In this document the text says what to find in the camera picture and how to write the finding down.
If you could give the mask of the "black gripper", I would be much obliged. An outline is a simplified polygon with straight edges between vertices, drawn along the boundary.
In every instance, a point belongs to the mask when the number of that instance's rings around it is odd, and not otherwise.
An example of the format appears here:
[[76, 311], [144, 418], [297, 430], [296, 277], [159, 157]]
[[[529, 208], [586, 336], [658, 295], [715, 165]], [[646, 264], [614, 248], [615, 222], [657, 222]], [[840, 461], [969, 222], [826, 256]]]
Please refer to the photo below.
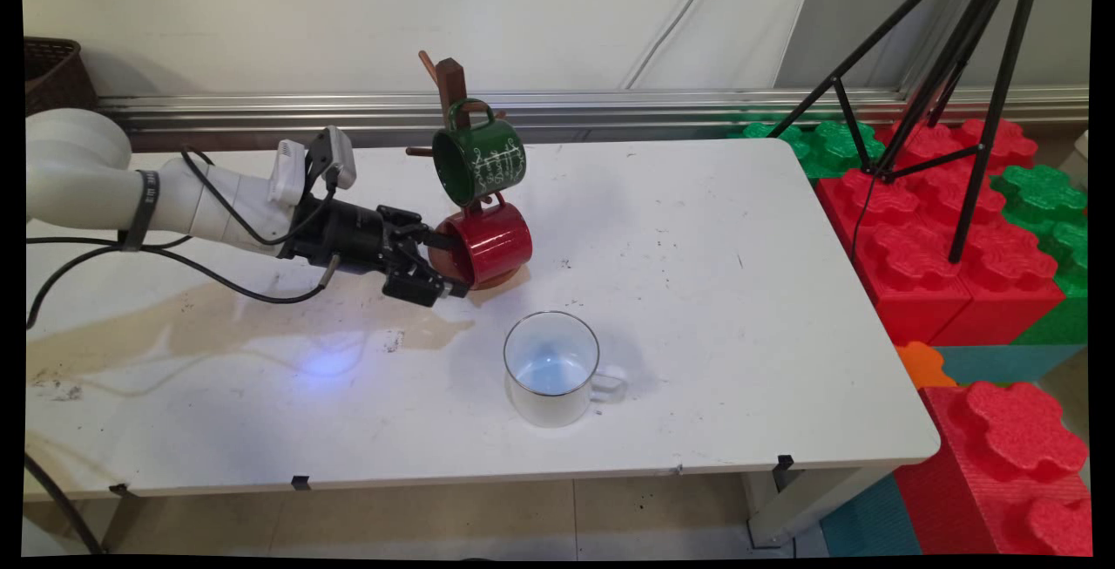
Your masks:
[[292, 219], [292, 237], [280, 247], [280, 259], [303, 258], [347, 274], [385, 274], [382, 295], [426, 308], [446, 296], [469, 295], [469, 283], [438, 274], [418, 253], [419, 245], [457, 249], [457, 238], [423, 224], [418, 213], [358, 208], [310, 194], [295, 205]]

